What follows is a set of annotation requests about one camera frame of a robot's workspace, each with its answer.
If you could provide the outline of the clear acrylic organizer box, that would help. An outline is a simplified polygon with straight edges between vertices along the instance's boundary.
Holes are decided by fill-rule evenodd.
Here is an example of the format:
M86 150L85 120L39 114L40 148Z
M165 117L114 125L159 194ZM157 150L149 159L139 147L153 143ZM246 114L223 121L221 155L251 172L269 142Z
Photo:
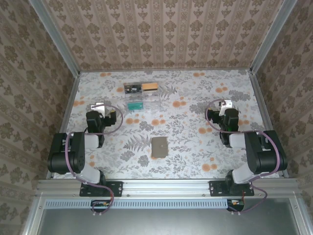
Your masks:
M125 85L129 84L143 84L143 83L156 83L156 82L134 82L134 83L125 83ZM125 102L143 102L142 110L156 110L161 107L160 101L160 90L158 86L158 90L156 91L142 91L140 94L125 94Z

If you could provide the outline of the grey folding card holder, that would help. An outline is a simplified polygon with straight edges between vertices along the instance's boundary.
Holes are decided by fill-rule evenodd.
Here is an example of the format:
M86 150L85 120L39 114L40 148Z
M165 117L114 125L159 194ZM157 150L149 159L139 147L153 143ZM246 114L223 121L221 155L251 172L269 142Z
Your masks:
M167 137L153 137L151 139L152 157L165 158L168 155Z

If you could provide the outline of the grey metal sheet panel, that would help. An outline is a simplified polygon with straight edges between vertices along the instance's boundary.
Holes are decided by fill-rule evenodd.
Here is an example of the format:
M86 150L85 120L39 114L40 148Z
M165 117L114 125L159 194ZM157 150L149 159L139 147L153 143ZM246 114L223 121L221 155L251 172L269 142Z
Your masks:
M263 206L237 215L210 209L46 210L38 235L300 235L290 209Z

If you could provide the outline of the aluminium table side rail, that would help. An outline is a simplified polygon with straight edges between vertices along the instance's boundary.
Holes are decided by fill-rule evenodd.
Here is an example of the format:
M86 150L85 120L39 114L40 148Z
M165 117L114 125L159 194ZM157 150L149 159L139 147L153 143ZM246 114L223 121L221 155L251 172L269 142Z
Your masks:
M61 124L61 127L60 127L58 133L65 133L67 130L69 118L70 118L72 107L73 107L73 104L75 101L76 93L78 91L79 83L80 83L80 78L79 77L75 78L73 81L73 86L72 86L70 95L68 97L68 102L67 102L67 106L66 106L66 109L64 112L62 124Z
M249 78L251 81L251 85L253 87L253 91L254 91L254 95L255 95L255 99L257 101L258 107L259 107L259 111L260 111L260 115L262 117L262 121L263 121L263 126L266 130L273 130L273 126L268 114L268 110L262 95L262 91L261 88L259 86L257 77L254 73L252 73L250 70L248 70L248 74L249 74Z

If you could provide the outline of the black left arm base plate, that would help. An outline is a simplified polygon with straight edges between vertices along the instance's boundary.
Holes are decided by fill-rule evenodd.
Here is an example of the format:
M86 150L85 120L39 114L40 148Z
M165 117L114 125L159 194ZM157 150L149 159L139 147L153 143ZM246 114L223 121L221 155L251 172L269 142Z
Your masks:
M122 181L106 181L106 187L110 188L115 197L121 197L123 191ZM109 197L110 192L107 189L93 187L90 185L81 184L79 196L81 197Z

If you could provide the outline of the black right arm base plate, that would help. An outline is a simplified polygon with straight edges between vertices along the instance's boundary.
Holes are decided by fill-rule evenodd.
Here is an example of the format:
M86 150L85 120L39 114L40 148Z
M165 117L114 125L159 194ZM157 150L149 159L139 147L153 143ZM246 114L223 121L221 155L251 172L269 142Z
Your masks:
M209 181L210 195L215 196L254 196L254 189L250 184L231 184L225 181Z

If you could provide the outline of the aluminium mounting rail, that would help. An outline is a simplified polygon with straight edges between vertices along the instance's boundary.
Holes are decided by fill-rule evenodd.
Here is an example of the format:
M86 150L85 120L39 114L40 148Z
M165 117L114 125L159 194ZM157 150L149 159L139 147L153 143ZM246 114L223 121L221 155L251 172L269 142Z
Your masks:
M209 181L212 179L175 180L121 180L122 198L136 199L200 199L210 198ZM252 183L267 192L268 198L293 198L300 194L297 182L291 178L264 178ZM81 184L73 179L40 180L36 197L70 199L78 198Z

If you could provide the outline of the aluminium frame post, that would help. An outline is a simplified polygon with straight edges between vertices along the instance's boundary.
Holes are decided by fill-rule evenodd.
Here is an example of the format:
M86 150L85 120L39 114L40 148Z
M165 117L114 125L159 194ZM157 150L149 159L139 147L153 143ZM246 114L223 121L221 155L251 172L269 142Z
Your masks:
M250 71L252 74L255 74L260 66L262 65L265 57L269 53L273 43L275 42L278 34L282 30L286 20L288 19L290 13L292 12L294 6L296 5L297 0L284 0L278 13L273 20L272 25L270 26L268 33L266 34L251 66Z
M44 6L42 0L29 0L31 6L34 8L39 19L43 23L46 31L50 35L52 41L54 42L57 50L64 59L68 69L72 73L74 79L79 77L78 63L75 61L72 56L69 47L67 46L65 40L62 38L61 30L57 28L57 25L54 23L51 15L49 14L47 8Z

